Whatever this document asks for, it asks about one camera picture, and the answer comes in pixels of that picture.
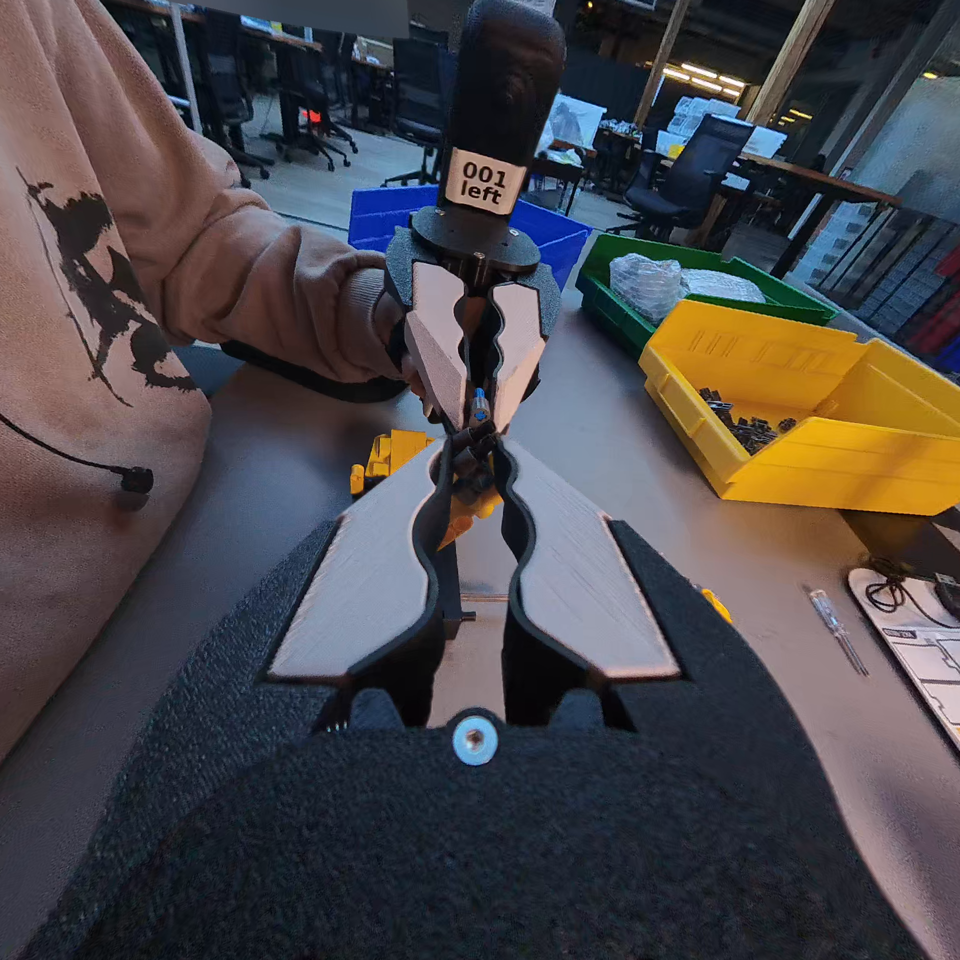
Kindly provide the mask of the person's beige hoodie torso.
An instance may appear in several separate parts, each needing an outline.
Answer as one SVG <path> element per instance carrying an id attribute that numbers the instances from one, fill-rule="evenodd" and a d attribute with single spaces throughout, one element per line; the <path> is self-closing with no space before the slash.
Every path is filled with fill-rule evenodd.
<path id="1" fill-rule="evenodd" d="M 2 758 L 195 481 L 210 405 L 143 270 L 190 132 L 96 2 L 2 2 Z"/>

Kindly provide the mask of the cluttered workbench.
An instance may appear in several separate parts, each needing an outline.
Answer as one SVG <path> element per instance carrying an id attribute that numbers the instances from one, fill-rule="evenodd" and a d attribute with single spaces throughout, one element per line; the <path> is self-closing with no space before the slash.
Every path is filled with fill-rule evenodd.
<path id="1" fill-rule="evenodd" d="M 202 26 L 207 22 L 206 11 L 203 8 L 194 8 L 190 5 L 160 1 L 103 1 L 102 3 L 109 8 L 134 11 L 150 17 L 164 18 L 170 22 L 173 21 L 175 12 L 179 12 L 181 21 L 186 23 Z M 270 26 L 258 26 L 254 23 L 253 18 L 241 16 L 241 31 L 243 34 L 258 40 L 295 46 L 312 50 L 318 54 L 325 52 L 321 43 L 309 41 L 304 37 L 283 30 L 274 30 Z"/>

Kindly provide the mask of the bubble wrap bag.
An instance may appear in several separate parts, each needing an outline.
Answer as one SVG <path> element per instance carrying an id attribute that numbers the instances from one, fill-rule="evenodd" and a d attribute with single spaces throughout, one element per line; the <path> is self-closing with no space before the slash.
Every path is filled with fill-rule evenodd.
<path id="1" fill-rule="evenodd" d="M 686 299 L 765 305 L 762 289 L 750 279 L 721 270 L 681 268 L 680 287 Z"/>

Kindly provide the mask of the wooden table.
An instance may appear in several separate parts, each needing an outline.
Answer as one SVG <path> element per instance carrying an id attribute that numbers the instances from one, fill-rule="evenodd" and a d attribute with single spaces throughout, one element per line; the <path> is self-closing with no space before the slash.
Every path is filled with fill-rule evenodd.
<path id="1" fill-rule="evenodd" d="M 770 270 L 770 275 L 777 280 L 783 280 L 786 274 L 791 272 L 810 244 L 814 234 L 819 231 L 822 222 L 837 204 L 846 202 L 868 203 L 875 205 L 879 210 L 895 210 L 903 204 L 903 199 L 899 196 L 889 195 L 849 179 L 831 176 L 798 164 L 763 157 L 747 150 L 741 152 L 739 162 L 750 164 L 753 168 L 762 172 L 776 172 L 792 178 L 814 194 L 814 200 L 808 214 L 797 225 L 792 239 Z"/>

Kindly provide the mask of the white book stand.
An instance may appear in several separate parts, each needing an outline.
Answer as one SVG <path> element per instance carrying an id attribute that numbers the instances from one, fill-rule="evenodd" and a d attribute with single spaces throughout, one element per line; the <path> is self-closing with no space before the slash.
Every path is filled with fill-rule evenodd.
<path id="1" fill-rule="evenodd" d="M 908 678 L 906 670 L 886 643 L 881 629 L 943 628 L 959 631 L 959 583 L 939 573 L 935 574 L 933 579 L 916 579 L 910 575 L 908 569 L 874 559 L 867 567 L 856 568 L 848 573 L 847 587 L 918 701 L 945 734 L 953 749 L 958 751 L 959 737 L 958 741 L 955 741 L 935 719 Z"/>

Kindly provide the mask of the yellow gear block assembly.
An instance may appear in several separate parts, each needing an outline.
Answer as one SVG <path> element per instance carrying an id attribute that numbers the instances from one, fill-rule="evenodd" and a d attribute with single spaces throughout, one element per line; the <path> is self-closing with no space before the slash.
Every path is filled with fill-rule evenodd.
<path id="1" fill-rule="evenodd" d="M 451 438 L 453 485 L 440 550 L 467 533 L 475 521 L 488 519 L 502 503 L 491 465 L 499 435 L 486 390 L 473 389 L 468 413 L 466 428 Z"/>

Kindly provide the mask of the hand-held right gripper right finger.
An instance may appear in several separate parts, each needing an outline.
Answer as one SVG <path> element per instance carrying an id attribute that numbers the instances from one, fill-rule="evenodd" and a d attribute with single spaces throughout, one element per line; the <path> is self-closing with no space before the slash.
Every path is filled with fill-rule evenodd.
<path id="1" fill-rule="evenodd" d="M 506 721 L 546 727 L 587 693 L 606 727 L 632 727 L 619 689 L 681 676 L 633 569 L 639 539 L 514 440 L 493 451 L 501 534 L 515 558 L 501 652 Z"/>

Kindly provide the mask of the clear plastic box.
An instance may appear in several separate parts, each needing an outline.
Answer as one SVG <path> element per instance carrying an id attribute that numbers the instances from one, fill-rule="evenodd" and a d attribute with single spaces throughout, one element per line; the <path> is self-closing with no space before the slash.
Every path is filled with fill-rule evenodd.
<path id="1" fill-rule="evenodd" d="M 552 103 L 541 137 L 547 149 L 553 144 L 566 144 L 565 149 L 584 152 L 594 150 L 594 140 L 607 108 L 558 92 Z"/>

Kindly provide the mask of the pile of dark pieces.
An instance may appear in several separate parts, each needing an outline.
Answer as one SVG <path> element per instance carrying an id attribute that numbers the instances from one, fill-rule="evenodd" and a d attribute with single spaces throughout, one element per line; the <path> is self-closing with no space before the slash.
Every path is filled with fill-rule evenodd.
<path id="1" fill-rule="evenodd" d="M 714 419 L 750 456 L 785 437 L 805 417 L 798 407 L 782 399 L 746 395 L 730 399 L 710 387 L 702 387 L 697 394 Z"/>

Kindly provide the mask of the black office chair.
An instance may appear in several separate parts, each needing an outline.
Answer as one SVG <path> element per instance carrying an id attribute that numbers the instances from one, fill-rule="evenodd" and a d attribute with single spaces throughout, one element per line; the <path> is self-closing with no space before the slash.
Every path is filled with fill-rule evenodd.
<path id="1" fill-rule="evenodd" d="M 280 132 L 265 133 L 283 162 L 293 162 L 295 152 L 323 158 L 329 172 L 352 166 L 358 153 L 354 139 L 331 116 L 330 90 L 325 67 L 330 56 L 320 44 L 270 41 L 275 62 L 275 90 L 280 114 Z"/>
<path id="2" fill-rule="evenodd" d="M 416 38 L 392 43 L 391 130 L 421 148 L 420 166 L 383 180 L 381 186 L 437 185 L 446 147 L 446 129 L 456 60 L 443 45 Z"/>
<path id="3" fill-rule="evenodd" d="M 664 158 L 644 150 L 623 194 L 630 212 L 618 214 L 623 223 L 607 227 L 605 233 L 632 229 L 636 238 L 666 242 L 676 229 L 699 227 L 754 130 L 743 121 L 705 114 L 658 186 L 654 176 Z"/>
<path id="4" fill-rule="evenodd" d="M 240 167 L 270 179 L 274 161 L 247 152 L 243 126 L 254 117 L 253 101 L 240 70 L 241 21 L 238 14 L 208 8 L 198 40 L 198 66 L 204 132 Z"/>

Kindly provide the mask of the blue storage bin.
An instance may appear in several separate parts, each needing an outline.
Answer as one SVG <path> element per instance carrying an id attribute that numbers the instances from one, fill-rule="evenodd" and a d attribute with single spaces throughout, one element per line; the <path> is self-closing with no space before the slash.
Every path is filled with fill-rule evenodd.
<path id="1" fill-rule="evenodd" d="M 436 185 L 356 189 L 352 193 L 347 243 L 358 250 L 384 254 L 397 227 L 438 199 Z M 560 291 L 564 291 L 593 228 L 561 213 L 518 200 L 510 226 L 527 234 L 538 247 Z"/>

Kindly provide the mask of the person's dark blue trousers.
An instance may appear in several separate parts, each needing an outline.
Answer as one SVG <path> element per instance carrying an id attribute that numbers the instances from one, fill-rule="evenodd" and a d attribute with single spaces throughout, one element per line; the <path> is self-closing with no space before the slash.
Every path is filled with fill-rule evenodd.
<path id="1" fill-rule="evenodd" d="M 173 351 L 207 399 L 211 399 L 244 366 L 243 360 L 224 353 L 218 345 L 195 342 L 176 345 Z"/>

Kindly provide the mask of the dark flat plate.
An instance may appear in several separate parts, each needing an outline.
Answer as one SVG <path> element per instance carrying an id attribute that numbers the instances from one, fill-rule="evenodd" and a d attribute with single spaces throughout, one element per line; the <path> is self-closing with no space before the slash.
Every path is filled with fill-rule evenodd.
<path id="1" fill-rule="evenodd" d="M 871 557 L 909 571 L 916 579 L 943 574 L 959 581 L 959 509 L 931 517 L 841 510 L 841 516 Z"/>

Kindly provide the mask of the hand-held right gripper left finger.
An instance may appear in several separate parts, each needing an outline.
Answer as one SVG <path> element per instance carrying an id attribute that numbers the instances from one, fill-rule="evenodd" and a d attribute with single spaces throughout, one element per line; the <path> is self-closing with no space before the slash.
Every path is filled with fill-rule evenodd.
<path id="1" fill-rule="evenodd" d="M 277 637 L 266 679 L 384 690 L 424 727 L 445 652 L 436 556 L 450 523 L 452 443 L 435 440 L 337 519 Z"/>

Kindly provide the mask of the yellow black robot model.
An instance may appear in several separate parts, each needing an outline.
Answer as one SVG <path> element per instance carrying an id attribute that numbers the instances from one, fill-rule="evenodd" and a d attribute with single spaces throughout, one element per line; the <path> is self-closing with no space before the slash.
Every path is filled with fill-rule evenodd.
<path id="1" fill-rule="evenodd" d="M 363 497 L 436 442 L 437 439 L 426 432 L 414 430 L 392 429 L 387 434 L 376 436 L 366 464 L 354 463 L 351 466 L 349 489 L 353 500 Z M 443 634 L 448 642 L 456 639 L 463 623 L 476 619 L 474 611 L 463 608 L 454 541 L 455 536 L 450 533 L 435 558 Z"/>

